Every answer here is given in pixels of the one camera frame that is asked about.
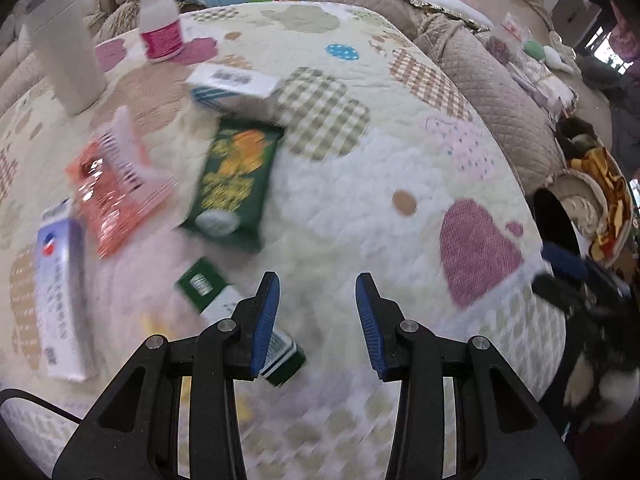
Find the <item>white pill bottle pink label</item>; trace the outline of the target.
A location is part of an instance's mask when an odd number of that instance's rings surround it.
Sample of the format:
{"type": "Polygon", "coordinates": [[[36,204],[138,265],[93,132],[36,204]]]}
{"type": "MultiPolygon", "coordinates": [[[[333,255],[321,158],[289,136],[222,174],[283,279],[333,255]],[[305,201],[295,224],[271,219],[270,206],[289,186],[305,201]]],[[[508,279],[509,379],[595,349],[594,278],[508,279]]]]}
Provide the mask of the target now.
{"type": "Polygon", "coordinates": [[[139,0],[139,32],[146,58],[162,62],[178,55],[184,41],[175,0],[139,0]]]}

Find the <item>white blue striped medicine box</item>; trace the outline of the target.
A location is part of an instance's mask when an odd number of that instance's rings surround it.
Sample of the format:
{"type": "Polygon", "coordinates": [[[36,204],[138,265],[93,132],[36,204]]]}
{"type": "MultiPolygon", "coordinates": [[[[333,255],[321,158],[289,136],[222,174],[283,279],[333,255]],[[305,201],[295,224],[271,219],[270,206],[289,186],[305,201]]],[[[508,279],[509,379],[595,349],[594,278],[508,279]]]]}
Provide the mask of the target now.
{"type": "Polygon", "coordinates": [[[274,122],[278,77],[214,63],[200,64],[184,82],[192,99],[223,115],[274,122]]]}

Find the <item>yellow brown cloth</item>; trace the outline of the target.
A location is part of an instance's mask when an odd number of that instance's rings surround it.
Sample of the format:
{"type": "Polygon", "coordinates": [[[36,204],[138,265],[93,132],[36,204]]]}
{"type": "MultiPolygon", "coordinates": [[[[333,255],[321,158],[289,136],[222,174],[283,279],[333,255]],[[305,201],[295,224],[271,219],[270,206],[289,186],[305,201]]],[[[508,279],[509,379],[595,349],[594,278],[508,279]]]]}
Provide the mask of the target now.
{"type": "Polygon", "coordinates": [[[598,224],[589,253],[594,260],[612,266],[628,240],[634,218],[627,180],[604,146],[592,148],[582,158],[571,159],[570,169],[590,177],[604,197],[604,217],[598,224]]]}

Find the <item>green white small box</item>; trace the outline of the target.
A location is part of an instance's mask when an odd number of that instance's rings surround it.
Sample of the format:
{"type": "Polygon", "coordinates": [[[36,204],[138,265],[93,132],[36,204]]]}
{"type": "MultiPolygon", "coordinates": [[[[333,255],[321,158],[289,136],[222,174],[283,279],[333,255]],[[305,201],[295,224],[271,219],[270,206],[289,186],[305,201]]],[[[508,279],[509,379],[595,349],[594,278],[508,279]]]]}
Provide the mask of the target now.
{"type": "Polygon", "coordinates": [[[276,326],[281,297],[277,274],[266,272],[254,295],[244,297],[201,258],[180,276],[177,287],[208,324],[238,333],[228,363],[243,380],[260,376],[279,387],[305,364],[303,349],[276,326]]]}

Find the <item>orange transparent snack wrapper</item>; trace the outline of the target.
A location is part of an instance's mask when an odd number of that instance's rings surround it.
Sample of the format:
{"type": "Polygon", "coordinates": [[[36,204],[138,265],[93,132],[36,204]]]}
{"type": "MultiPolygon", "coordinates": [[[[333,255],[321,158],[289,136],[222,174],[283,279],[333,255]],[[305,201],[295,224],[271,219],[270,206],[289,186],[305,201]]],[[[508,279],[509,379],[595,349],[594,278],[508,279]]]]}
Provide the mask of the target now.
{"type": "Polygon", "coordinates": [[[152,164],[126,106],[96,129],[66,174],[101,258],[114,255],[175,187],[171,175],[152,164]]]}

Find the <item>beige tufted sofa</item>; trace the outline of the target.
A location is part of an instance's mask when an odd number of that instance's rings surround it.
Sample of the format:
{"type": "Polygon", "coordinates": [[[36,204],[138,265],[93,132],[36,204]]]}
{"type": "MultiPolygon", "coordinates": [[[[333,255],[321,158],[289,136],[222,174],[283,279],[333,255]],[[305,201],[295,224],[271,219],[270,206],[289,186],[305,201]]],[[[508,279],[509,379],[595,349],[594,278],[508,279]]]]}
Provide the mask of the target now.
{"type": "MultiPolygon", "coordinates": [[[[480,113],[514,174],[533,191],[551,174],[550,144],[537,140],[524,120],[533,101],[516,86],[506,69],[486,50],[488,37],[463,27],[461,21],[436,11],[421,11],[406,0],[310,0],[361,6],[381,14],[434,61],[480,113]]],[[[1,41],[1,108],[8,110],[42,81],[43,71],[32,55],[14,8],[18,0],[1,0],[1,21],[9,30],[1,41]]],[[[132,29],[134,0],[99,0],[89,27],[98,40],[132,29]]]]}

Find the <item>white thermos bottle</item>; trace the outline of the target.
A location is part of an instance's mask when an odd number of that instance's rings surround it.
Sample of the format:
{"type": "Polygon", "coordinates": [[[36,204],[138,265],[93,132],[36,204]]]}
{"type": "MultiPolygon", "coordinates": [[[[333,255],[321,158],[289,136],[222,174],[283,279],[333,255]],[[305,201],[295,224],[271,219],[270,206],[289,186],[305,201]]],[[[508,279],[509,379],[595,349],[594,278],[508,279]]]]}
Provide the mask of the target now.
{"type": "Polygon", "coordinates": [[[91,0],[25,0],[35,56],[67,114],[77,115],[106,88],[85,17],[91,0]]]}

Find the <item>green snack packet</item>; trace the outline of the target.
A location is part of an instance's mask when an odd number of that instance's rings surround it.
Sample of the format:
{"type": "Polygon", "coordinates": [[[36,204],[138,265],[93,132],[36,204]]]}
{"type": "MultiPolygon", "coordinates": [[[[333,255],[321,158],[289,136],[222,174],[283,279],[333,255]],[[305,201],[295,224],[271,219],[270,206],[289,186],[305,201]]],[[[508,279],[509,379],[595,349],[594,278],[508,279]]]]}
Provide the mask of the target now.
{"type": "Polygon", "coordinates": [[[219,245],[259,252],[270,174],[283,135],[282,128],[264,122],[221,119],[180,226],[219,245]]]}

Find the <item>large white blue medicine box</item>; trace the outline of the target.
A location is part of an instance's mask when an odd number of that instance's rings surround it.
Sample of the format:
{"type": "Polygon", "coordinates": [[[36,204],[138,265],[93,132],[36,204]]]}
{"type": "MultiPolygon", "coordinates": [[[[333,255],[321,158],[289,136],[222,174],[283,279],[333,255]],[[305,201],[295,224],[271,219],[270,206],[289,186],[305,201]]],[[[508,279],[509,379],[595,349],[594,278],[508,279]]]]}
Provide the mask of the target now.
{"type": "Polygon", "coordinates": [[[85,229],[69,198],[41,217],[35,250],[36,320],[50,378],[85,382],[96,361],[85,284],[85,229]]]}

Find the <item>green plush toy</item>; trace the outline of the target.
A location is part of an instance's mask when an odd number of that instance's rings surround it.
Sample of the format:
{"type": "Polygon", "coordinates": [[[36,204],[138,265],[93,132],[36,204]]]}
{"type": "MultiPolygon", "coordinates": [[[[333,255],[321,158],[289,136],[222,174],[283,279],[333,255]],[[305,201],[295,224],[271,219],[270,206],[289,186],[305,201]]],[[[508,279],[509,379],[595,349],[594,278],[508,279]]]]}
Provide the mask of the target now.
{"type": "Polygon", "coordinates": [[[546,58],[544,47],[533,39],[523,41],[522,50],[537,62],[544,62],[544,59],[546,58]]]}

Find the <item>patchwork quilted table cover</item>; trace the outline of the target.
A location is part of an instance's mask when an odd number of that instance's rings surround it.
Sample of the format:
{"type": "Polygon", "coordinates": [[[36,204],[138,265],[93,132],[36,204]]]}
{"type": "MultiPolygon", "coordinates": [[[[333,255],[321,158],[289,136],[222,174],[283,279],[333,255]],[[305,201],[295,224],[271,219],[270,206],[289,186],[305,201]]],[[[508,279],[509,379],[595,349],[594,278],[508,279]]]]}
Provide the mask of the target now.
{"type": "Polygon", "coordinates": [[[542,396],[565,327],[530,290],[541,241],[498,143],[438,66],[382,16],[338,4],[241,4],[187,15],[182,26],[191,45],[180,61],[150,63],[137,32],[100,47],[108,85],[79,115],[65,113],[46,80],[2,114],[2,386],[84,416],[147,336],[204,328],[176,283],[206,258],[247,296],[276,272],[277,324],[307,358],[282,387],[236,387],[252,479],[383,477],[398,388],[370,365],[355,304],[362,272],[436,334],[488,337],[542,396]],[[283,82],[288,132],[254,254],[182,227],[218,127],[184,84],[201,60],[283,82]],[[37,232],[43,213],[72,194],[67,166],[121,106],[175,186],[114,255],[87,255],[96,376],[50,378],[35,319],[37,232]]]}

